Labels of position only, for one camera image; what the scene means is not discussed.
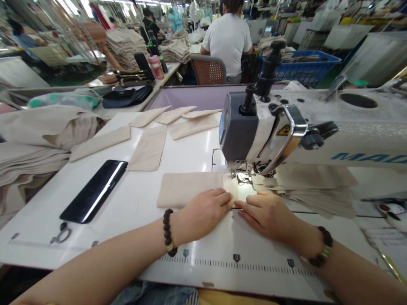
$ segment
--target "black bag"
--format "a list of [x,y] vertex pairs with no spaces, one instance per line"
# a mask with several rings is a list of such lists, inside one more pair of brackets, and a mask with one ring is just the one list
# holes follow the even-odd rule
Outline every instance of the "black bag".
[[144,102],[152,91],[152,86],[144,86],[139,90],[110,91],[103,96],[102,105],[106,109],[135,106]]

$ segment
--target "hand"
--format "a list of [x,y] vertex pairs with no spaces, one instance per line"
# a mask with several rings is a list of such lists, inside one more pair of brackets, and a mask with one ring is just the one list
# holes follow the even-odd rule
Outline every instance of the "hand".
[[305,257],[319,253],[320,231],[295,216],[277,195],[258,191],[247,196],[247,202],[236,201],[239,215],[264,236],[286,244]]
[[182,210],[170,217],[175,247],[201,239],[215,229],[232,209],[232,194],[224,189],[211,189],[198,194]]

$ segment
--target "smartphone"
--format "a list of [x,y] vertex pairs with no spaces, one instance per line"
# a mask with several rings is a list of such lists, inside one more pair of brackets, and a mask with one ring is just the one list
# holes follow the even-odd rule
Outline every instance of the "smartphone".
[[90,222],[123,176],[127,164],[124,161],[106,161],[59,218],[80,224]]

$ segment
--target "warning label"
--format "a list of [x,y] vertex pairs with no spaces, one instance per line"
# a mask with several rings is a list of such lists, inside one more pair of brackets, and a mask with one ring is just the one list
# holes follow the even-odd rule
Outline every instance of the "warning label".
[[287,136],[290,134],[290,125],[285,125],[278,133],[278,136]]

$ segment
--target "blue plastic basket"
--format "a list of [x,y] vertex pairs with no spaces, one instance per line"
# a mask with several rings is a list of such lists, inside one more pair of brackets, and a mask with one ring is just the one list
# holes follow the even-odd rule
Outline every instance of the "blue plastic basket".
[[[315,87],[330,69],[341,61],[338,57],[315,50],[293,51],[290,53],[294,53],[293,58],[297,56],[319,55],[319,60],[313,62],[281,64],[276,70],[276,81],[298,80],[303,85]],[[263,56],[261,56],[261,61],[262,64],[259,72],[263,70]]]

